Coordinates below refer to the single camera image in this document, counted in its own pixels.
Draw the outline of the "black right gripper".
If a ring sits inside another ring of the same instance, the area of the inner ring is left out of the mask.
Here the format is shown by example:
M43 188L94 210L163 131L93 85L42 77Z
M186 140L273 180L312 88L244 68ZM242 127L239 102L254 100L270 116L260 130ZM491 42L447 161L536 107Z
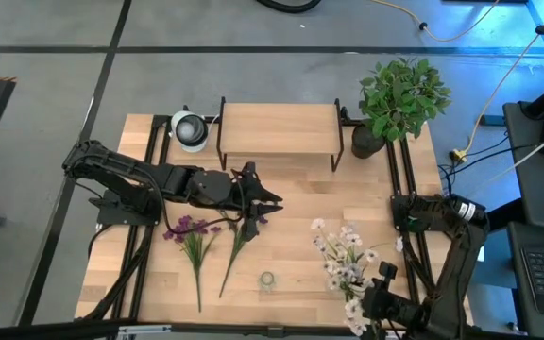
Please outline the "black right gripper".
M396 277L398 268L388 262L381 262L379 273L382 279L373 279L372 285L365 289L362 308L363 316L370 320L396 322L409 332L423 330L425 314L423 307L411 299L389 291L391 280Z

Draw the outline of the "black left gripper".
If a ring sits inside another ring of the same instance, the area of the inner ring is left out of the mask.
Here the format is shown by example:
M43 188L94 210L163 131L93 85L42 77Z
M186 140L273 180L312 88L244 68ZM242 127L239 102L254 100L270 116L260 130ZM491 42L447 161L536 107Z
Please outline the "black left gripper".
M259 234L257 223L258 215L266 215L269 213L278 212L283 209L279 205L268 205L263 203L252 205L252 199L249 195L249 185L257 178L256 165L253 161L248 161L241 171L233 170L235 181L241 197L241 215L243 217L243 225L241 227L241 237L245 242L251 241ZM262 202L282 202L282 198L265 189L263 186L258 186L253 190L253 199Z

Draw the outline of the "dark purple artificial flower stem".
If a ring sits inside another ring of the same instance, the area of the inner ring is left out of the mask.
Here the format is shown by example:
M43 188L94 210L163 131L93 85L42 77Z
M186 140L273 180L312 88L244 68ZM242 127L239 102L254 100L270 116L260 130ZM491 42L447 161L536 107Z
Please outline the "dark purple artificial flower stem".
M233 264L238 256L238 254L240 253L240 251L243 249L246 241L243 239L243 235L242 235L242 232L241 232L241 228L238 226L238 223L237 222L229 222L229 230L231 230L233 232L233 243L232 243L232 251L230 253L230 256L229 256L229 262L228 262L228 266L227 266L227 269L226 269L226 273L225 273L225 276L224 276L224 279L222 281L222 284L221 284L221 288L220 288L220 291L219 291L219 295L218 297L221 298L224 294L224 291L225 291L225 287L226 287L226 284L227 284L227 281L228 281L228 278L229 278L229 275L230 275L230 271L233 267Z

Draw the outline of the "white artificial flower bunch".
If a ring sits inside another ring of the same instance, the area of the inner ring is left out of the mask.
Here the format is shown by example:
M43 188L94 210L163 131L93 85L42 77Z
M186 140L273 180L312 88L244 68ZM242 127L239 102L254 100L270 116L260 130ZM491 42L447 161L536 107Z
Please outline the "white artificial flower bunch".
M341 291L344 296L344 323L356 336L372 331L373 338L377 338L382 330L381 322L366 320L363 316L366 288L375 285L366 270L381 262L379 247L393 247L396 252L402 252L402 237L398 236L394 243L366 246L355 222L347 222L337 233L326 232L325 227L326 221L322 218L312 221L311 229L317 232L313 244L322 256L328 288Z

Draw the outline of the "magenta artificial flower stem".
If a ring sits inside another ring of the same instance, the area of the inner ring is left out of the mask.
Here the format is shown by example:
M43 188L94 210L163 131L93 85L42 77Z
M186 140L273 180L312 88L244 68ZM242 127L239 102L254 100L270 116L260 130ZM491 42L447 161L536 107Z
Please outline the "magenta artificial flower stem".
M206 220L195 220L191 215L184 215L173 229L169 229L162 236L165 241L173 240L178 244L191 262L199 312L201 312L200 270L213 241L221 230L219 226Z

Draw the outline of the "green potted plant black pot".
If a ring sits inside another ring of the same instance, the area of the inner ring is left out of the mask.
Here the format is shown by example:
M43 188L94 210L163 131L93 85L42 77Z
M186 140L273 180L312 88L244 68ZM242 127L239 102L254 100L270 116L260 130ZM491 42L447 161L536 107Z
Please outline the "green potted plant black pot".
M451 104L451 89L428 59L378 62L359 84L364 119L353 130L352 153L361 159L396 140L419 137L423 125Z

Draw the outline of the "black desk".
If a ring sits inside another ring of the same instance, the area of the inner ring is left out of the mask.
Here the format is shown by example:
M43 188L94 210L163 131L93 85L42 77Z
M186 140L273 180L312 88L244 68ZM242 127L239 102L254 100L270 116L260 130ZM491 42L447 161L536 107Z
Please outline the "black desk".
M507 103L502 109L514 148L513 159L518 165L516 174L525 216L524 223L511 222L507 227L516 270L520 326L529 335L544 338L544 314L536 307L523 257L525 249L544 248L544 155L536 153L524 158L540 142L543 122L526 117L517 103Z

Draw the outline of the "wooden shelf black metal frame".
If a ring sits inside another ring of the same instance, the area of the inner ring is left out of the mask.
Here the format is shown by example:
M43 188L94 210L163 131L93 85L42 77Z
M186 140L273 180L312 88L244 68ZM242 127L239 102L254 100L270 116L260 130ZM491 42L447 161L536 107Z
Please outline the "wooden shelf black metal frame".
M231 103L221 98L215 150L222 168L229 154L328 155L336 171L345 150L338 99L325 104Z

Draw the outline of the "black frame bar silver brackets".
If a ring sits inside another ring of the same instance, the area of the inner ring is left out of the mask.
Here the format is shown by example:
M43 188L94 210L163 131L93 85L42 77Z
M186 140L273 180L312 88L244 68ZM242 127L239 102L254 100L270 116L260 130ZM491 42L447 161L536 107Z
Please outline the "black frame bar silver brackets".
M21 325L0 328L0 340L97 340L173 332L236 333L244 336L260 335L271 339L288 336L350 336L344 328L241 326L191 323L140 323L132 318L94 320L80 318L71 322Z

